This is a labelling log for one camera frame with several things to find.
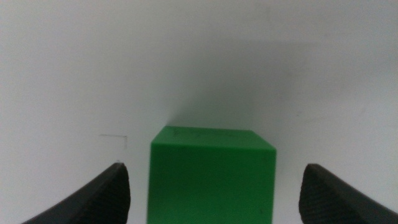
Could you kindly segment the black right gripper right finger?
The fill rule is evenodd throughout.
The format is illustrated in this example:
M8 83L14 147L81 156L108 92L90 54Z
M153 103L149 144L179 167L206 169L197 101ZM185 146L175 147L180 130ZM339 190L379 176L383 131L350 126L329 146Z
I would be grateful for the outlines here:
M298 209L306 224L397 224L396 212L319 164L304 170Z

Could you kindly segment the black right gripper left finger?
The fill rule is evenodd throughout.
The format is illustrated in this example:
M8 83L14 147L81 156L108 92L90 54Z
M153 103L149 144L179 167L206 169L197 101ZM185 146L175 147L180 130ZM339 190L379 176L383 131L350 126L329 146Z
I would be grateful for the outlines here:
M23 224L126 224L131 204L126 166L117 162Z

